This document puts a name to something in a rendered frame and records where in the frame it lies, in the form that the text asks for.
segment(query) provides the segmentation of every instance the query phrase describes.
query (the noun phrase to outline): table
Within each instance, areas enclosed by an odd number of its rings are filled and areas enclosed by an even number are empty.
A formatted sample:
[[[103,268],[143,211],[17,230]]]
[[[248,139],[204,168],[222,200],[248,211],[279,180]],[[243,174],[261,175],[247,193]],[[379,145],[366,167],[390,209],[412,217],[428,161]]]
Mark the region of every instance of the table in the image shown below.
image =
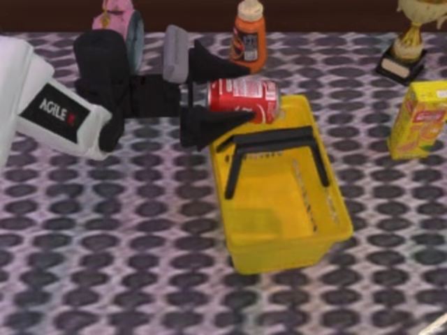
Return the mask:
[[[75,34],[14,36],[73,88]],[[228,34],[191,37],[227,55]],[[0,179],[0,334],[410,335],[445,313],[446,136],[390,160],[406,88],[373,69],[394,37],[268,35],[262,75],[310,100],[356,229],[314,267],[234,272],[209,158],[180,147],[177,120],[128,122],[103,162],[18,135]],[[447,76],[445,36],[424,37],[421,78]],[[143,71],[161,72],[162,43],[146,36]]]

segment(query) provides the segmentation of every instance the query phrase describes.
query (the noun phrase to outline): yellow container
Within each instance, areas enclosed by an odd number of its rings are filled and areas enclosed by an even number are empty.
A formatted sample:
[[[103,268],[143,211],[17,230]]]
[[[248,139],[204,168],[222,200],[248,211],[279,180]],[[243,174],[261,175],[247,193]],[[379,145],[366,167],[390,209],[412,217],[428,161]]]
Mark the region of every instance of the yellow container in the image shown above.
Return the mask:
[[[411,84],[388,138],[392,159],[427,157],[444,127],[446,111],[447,81]]]
[[[226,243],[241,274],[306,267],[317,263],[353,232],[351,220],[304,96],[281,99],[284,117],[273,124],[244,124],[210,146]],[[218,150],[229,136],[311,126],[329,179],[323,186],[309,147],[245,156],[234,196],[226,184],[235,145]]]

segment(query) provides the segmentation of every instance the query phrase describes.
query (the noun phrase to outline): gold trophy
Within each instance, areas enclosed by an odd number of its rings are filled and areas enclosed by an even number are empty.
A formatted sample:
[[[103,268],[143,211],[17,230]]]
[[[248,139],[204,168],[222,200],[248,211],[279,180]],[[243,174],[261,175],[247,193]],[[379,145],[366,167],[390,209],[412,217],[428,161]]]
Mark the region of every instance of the gold trophy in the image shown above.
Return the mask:
[[[376,72],[403,85],[410,84],[424,68],[424,49],[420,27],[437,21],[437,28],[447,19],[447,0],[398,0],[397,11],[411,21],[406,33],[396,38],[383,54]]]

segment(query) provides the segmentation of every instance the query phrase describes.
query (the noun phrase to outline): bin handle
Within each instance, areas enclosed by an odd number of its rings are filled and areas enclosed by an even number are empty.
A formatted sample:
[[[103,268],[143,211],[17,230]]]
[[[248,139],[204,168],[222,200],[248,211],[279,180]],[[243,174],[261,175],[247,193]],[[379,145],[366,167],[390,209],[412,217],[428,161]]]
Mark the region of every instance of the bin handle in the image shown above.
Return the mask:
[[[242,161],[247,154],[260,152],[283,151],[300,147],[309,147],[314,158],[316,171],[321,184],[329,187],[329,176],[321,156],[318,142],[315,140],[311,126],[275,129],[272,131],[260,131],[248,134],[232,135],[217,146],[216,151],[222,152],[230,145],[236,146],[231,160],[230,172],[225,188],[225,198],[233,199],[236,184],[239,179]]]

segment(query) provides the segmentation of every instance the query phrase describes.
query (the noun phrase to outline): juice carton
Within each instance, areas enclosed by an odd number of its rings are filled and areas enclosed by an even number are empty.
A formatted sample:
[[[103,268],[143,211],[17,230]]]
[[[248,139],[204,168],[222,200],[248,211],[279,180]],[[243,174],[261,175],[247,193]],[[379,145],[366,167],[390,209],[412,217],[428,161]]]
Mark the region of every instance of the juice carton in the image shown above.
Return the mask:
[[[412,83],[388,138],[391,157],[427,157],[446,117],[447,81]]]

